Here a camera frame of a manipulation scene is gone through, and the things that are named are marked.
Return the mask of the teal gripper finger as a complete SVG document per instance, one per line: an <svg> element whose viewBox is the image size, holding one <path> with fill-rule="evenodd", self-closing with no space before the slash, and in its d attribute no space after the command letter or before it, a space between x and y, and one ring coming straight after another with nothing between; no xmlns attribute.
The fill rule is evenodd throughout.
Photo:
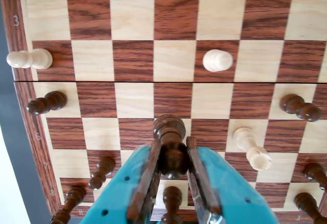
<svg viewBox="0 0 327 224"><path fill-rule="evenodd" d="M140 146L88 210L82 223L150 223L160 171L160 142Z"/></svg>
<svg viewBox="0 0 327 224"><path fill-rule="evenodd" d="M266 200L223 157L187 137L188 181L199 223L278 223Z"/></svg>

